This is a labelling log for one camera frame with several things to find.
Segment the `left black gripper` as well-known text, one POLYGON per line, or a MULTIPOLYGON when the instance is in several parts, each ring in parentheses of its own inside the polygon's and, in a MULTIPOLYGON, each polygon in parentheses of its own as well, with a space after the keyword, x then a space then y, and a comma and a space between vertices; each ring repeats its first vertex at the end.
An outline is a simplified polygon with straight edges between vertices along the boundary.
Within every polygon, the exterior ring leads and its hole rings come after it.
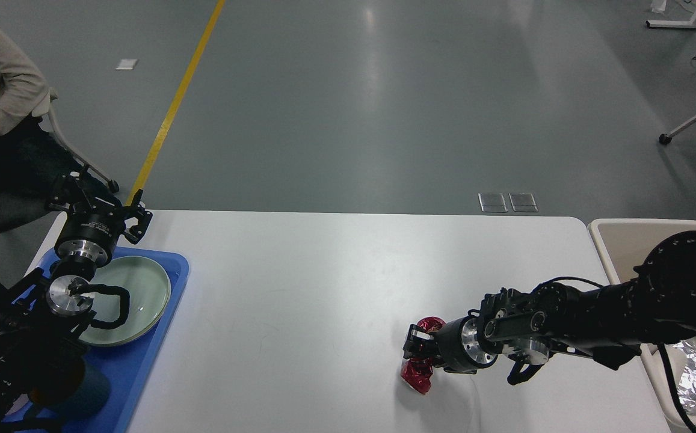
POLYGON ((89 168, 86 164, 79 171, 56 176, 43 209, 67 213, 54 247, 57 257, 77 256, 102 268, 111 261, 121 235, 134 245, 144 238, 153 214, 142 203, 143 189, 136 191, 128 205, 93 206, 89 168))

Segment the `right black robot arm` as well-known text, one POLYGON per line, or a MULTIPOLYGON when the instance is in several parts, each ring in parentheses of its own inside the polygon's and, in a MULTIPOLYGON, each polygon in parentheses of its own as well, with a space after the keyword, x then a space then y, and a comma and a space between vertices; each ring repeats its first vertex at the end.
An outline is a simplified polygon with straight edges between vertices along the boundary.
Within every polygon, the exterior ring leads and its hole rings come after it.
POLYGON ((591 359, 617 370, 641 354, 640 345, 658 348, 671 399, 681 421, 696 432, 680 403, 667 345, 696 337, 696 230, 657 244, 636 277, 625 283, 581 291, 570 277, 539 283, 529 293, 502 288, 486 294, 466 317, 437 317, 411 324, 403 346, 400 376, 424 395, 433 370, 474 375, 500 355, 513 361, 507 381, 529 381, 554 354, 591 359))

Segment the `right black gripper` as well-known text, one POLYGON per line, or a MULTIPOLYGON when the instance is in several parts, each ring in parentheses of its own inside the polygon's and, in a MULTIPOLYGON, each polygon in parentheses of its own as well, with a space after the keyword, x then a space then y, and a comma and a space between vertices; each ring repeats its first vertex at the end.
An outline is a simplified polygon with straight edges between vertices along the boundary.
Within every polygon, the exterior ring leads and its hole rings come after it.
POLYGON ((499 356, 481 348, 477 324, 477 318, 463 317, 444 324, 434 334, 411 324, 404 343, 404 368, 442 368, 444 372, 474 375, 492 367, 499 356))

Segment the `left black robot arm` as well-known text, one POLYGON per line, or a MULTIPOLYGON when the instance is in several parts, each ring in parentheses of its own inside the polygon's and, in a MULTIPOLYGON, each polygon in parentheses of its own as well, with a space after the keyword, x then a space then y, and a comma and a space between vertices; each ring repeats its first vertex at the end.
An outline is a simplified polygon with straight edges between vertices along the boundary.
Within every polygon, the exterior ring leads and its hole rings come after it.
POLYGON ((128 321, 130 292, 93 278, 111 263, 120 238, 132 244, 144 238, 153 214, 141 202, 142 189, 126 205, 94 195, 87 170, 57 176, 45 201, 46 209, 66 214, 54 247, 57 260, 10 288, 0 284, 0 432, 60 432, 63 423, 55 419, 5 417, 21 395, 45 398, 47 405, 68 400, 86 372, 81 334, 128 321))

